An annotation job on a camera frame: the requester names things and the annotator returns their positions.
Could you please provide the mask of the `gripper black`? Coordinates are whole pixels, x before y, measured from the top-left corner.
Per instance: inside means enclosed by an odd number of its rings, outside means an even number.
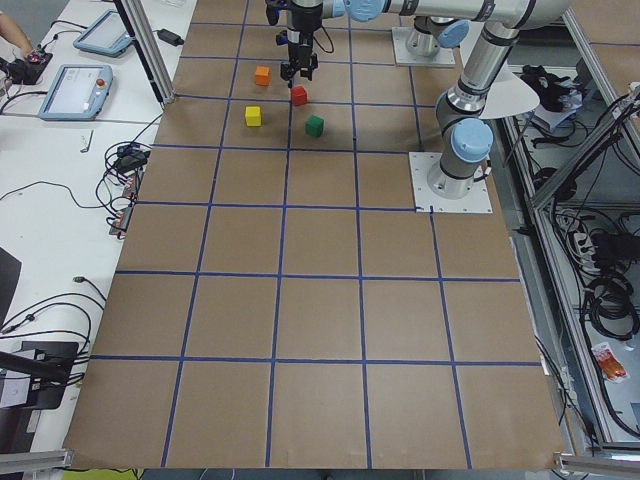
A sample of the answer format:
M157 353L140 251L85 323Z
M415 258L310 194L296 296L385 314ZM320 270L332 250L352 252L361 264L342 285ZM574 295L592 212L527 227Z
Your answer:
M288 60L280 63L280 78L291 81L299 73L309 81L318 66L313 50L314 33L321 27L320 1L279 1L287 12Z

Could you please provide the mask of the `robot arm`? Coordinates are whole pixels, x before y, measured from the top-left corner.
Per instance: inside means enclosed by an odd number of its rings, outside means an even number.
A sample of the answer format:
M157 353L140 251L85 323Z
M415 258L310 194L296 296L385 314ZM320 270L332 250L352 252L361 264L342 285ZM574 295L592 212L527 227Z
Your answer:
M521 30L557 20L569 1L348 1L349 16L371 21L383 13L471 20L484 24L457 83L436 103L443 152L428 173L429 188L447 199L461 199L474 183L479 164L489 156L494 136L480 119L488 92Z
M326 19L339 18L345 14L359 22L368 22L377 17L375 7L386 6L385 1L267 1L268 23L279 23L280 14L286 14L286 28L276 36L278 45L288 49L288 60L280 65L280 77L289 85L296 76L313 78L318 68L314 48L320 44L315 33L324 28ZM432 58L443 49L460 45L469 32L467 20L449 17L414 16L413 27L405 40L408 51L418 57Z

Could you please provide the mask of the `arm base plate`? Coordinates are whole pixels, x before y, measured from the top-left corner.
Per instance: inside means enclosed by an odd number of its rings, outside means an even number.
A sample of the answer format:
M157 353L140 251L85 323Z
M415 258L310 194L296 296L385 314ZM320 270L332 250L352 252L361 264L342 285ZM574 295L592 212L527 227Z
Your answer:
M456 64L451 48L442 48L434 36L413 27L393 27L392 44L399 66L453 68Z
M463 180L448 177L441 169L439 152L410 152L409 164L416 212L492 214L483 169Z

